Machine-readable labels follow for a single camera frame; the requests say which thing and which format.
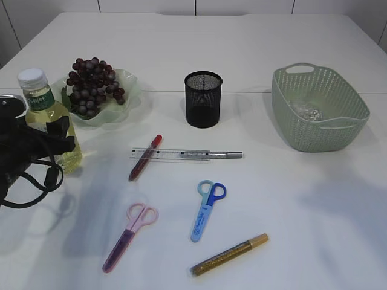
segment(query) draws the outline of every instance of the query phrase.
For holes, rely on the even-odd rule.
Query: bunch of grapes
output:
[[[73,87],[70,95],[72,111],[93,118],[100,112],[100,105],[113,98],[117,104],[125,102],[124,89],[115,80],[115,71],[106,61],[76,59],[73,70],[68,73],[67,85]]]

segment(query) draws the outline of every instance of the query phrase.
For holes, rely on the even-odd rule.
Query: white wall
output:
[[[387,21],[387,0],[296,0],[294,14],[348,15],[378,42]]]
[[[97,0],[3,1],[22,47],[62,12],[99,12]]]
[[[290,14],[292,8],[293,0],[197,0],[197,15]]]
[[[385,28],[385,32],[383,33],[382,39],[380,40],[380,47],[384,49],[387,53],[387,25]]]
[[[195,15],[195,0],[99,0],[101,12]]]
[[[2,2],[0,2],[0,68],[20,51]]]

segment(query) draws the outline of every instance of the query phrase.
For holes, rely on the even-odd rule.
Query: yellow liquid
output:
[[[50,90],[50,87],[47,85],[42,89],[35,91],[23,91],[25,97],[38,97],[46,94]],[[68,110],[64,105],[59,102],[55,102],[52,106],[41,111],[32,111],[28,109],[25,115],[25,122],[32,128],[44,131],[45,124],[49,122],[54,122],[63,116],[69,116]],[[55,160],[58,165],[62,166],[65,173],[73,172],[82,160],[82,152],[80,150],[77,137],[75,136],[75,131],[73,127],[73,122],[69,116],[70,126],[67,131],[67,136],[74,136],[75,148],[72,152],[66,152],[62,155],[55,155]]]

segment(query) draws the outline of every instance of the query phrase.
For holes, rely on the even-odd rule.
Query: white table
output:
[[[24,50],[1,75],[22,61]],[[286,145],[269,93],[223,93],[220,122],[210,129],[186,123],[183,92],[144,92],[124,122],[77,126],[82,169],[32,208],[0,208],[0,289],[385,289],[387,94],[362,97],[371,118],[346,149],[330,153]],[[128,182],[131,148],[146,147],[156,134],[164,148],[242,150],[245,158],[153,162]],[[28,171],[44,178],[41,168]],[[192,243],[203,179],[223,183],[228,195]],[[8,198],[22,202],[36,194],[20,179]],[[140,230],[106,275],[102,265],[126,225],[126,208],[138,201],[157,207],[160,218]],[[188,275],[194,264],[261,233],[270,236],[264,246],[198,278]]]
[[[132,72],[148,91],[184,91],[186,75],[209,70],[224,92],[266,92],[274,70],[311,62],[358,92],[387,93],[387,54],[347,16],[267,14],[63,13],[0,71],[0,88],[18,88],[17,74],[31,66],[55,82],[77,57],[93,56]]]

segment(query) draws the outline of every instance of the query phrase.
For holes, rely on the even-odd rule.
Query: black mesh pen holder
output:
[[[189,74],[186,84],[187,122],[196,128],[210,128],[219,122],[222,78],[209,71]]]

